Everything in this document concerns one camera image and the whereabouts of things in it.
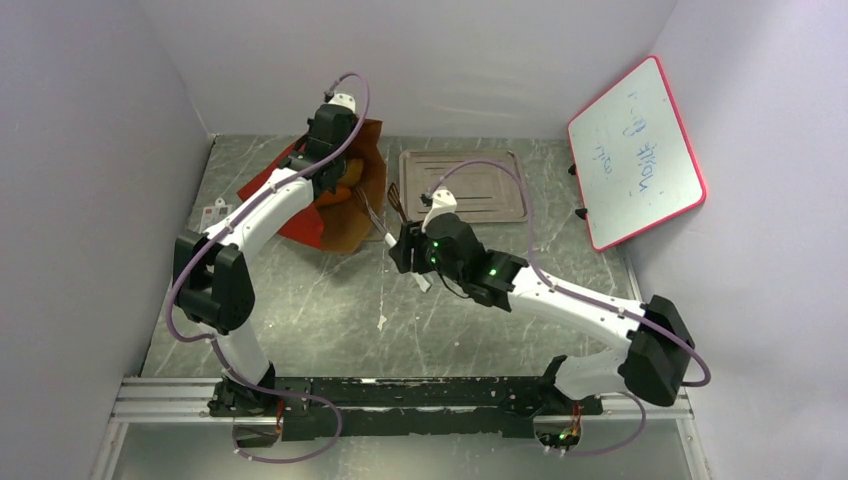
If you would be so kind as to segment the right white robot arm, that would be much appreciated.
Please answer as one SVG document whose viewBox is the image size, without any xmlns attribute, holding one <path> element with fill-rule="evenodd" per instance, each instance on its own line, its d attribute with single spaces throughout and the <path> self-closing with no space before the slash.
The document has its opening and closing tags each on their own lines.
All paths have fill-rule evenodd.
<svg viewBox="0 0 848 480">
<path fill-rule="evenodd" d="M 694 341 L 670 300 L 608 297 L 536 271 L 522 257 L 486 248 L 455 214 L 404 224 L 389 255 L 399 272 L 434 272 L 478 305 L 561 321 L 604 344 L 598 354 L 551 361 L 539 389 L 548 412 L 616 392 L 660 407 L 675 403 Z"/>
</svg>

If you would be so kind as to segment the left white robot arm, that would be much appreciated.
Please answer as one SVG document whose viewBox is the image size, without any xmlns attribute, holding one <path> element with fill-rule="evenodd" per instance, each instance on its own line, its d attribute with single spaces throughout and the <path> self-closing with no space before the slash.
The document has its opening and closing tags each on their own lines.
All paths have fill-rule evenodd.
<svg viewBox="0 0 848 480">
<path fill-rule="evenodd" d="M 197 340 L 211 343 L 227 377 L 241 384 L 237 403 L 261 416 L 277 400 L 272 363 L 249 322 L 255 293 L 249 261 L 278 230 L 326 191 L 335 191 L 346 172 L 344 152 L 364 124 L 353 97 L 326 99 L 308 131 L 281 160 L 263 186 L 232 214 L 203 233 L 187 231 L 175 243 L 175 274 L 166 300 L 170 333 L 188 343 L 173 321 L 174 308 L 199 324 Z"/>
</svg>

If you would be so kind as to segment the metal baking tray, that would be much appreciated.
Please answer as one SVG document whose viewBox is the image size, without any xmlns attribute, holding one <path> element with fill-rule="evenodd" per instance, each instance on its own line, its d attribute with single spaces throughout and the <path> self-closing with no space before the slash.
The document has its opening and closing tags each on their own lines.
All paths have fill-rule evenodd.
<svg viewBox="0 0 848 480">
<path fill-rule="evenodd" d="M 527 217 L 520 190 L 509 175 L 524 178 L 514 152 L 495 150 L 406 150 L 398 158 L 399 192 L 408 218 L 421 221 L 429 208 L 421 195 L 451 168 L 469 165 L 450 176 L 443 186 L 458 202 L 457 215 L 468 223 L 520 223 Z"/>
</svg>

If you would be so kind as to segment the orange fake bread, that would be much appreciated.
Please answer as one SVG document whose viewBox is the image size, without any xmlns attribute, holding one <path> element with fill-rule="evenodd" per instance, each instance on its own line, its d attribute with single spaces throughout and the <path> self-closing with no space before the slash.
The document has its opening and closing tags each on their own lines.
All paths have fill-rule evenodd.
<svg viewBox="0 0 848 480">
<path fill-rule="evenodd" d="M 348 200 L 352 196 L 351 189 L 362 178 L 365 162 L 362 158 L 352 158 L 346 161 L 346 171 L 338 180 L 334 191 L 322 193 L 316 200 L 317 207 L 335 205 Z"/>
</svg>

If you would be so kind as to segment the red brown paper bag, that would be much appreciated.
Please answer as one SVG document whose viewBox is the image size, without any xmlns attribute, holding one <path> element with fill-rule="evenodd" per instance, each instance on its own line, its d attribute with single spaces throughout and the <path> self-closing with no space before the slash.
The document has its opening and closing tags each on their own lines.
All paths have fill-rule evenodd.
<svg viewBox="0 0 848 480">
<path fill-rule="evenodd" d="M 382 211 L 387 166 L 378 148 L 383 122 L 367 119 L 347 148 L 346 162 L 353 169 L 343 175 L 334 193 L 323 193 L 287 221 L 278 234 L 303 245 L 331 253 L 355 252 L 373 227 L 354 198 L 365 194 L 374 212 Z"/>
</svg>

